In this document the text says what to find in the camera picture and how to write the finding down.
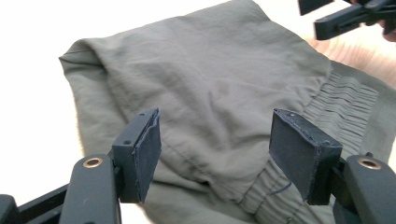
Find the olive green fabric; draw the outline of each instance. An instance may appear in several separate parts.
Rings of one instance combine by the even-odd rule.
[[[144,204],[156,223],[333,223],[331,206],[307,206],[294,186],[272,194],[288,183],[268,153],[274,108],[304,115],[344,156],[387,160],[396,132],[395,91],[250,0],[82,39],[61,63],[86,154],[107,153],[134,115],[161,109],[163,153]]]

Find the brass grommet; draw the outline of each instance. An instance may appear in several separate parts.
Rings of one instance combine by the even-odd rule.
[[[359,159],[358,163],[371,170],[380,170],[382,168],[381,164],[370,159]]]
[[[102,164],[103,159],[102,158],[91,158],[89,160],[84,161],[84,163],[82,164],[85,168],[95,168],[97,166],[99,166],[100,164]]]

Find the black clamp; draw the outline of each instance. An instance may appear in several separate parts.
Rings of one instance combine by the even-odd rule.
[[[299,0],[300,14],[304,15],[332,2],[332,0]],[[326,40],[360,27],[361,23],[373,25],[385,21],[384,35],[396,28],[395,0],[360,0],[329,16],[316,20],[317,40]]]

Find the wrinkled cloth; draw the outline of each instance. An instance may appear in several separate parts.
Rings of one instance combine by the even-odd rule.
[[[317,53],[250,0],[106,38],[61,58],[87,155],[107,153],[131,118],[159,107],[163,153],[143,205],[155,223],[334,223],[308,206],[268,153],[274,108],[387,161],[396,92]]]

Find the wooden surface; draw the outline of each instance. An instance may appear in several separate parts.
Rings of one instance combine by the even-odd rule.
[[[76,109],[58,57],[78,39],[103,37],[181,16],[225,0],[2,1],[0,3],[0,193],[18,204],[69,180],[82,157]],[[336,1],[300,17],[296,0],[257,0],[275,22],[329,58],[378,77],[396,89],[396,47],[381,29],[363,27],[316,41],[312,22],[346,4]],[[149,223],[133,206],[125,222]]]

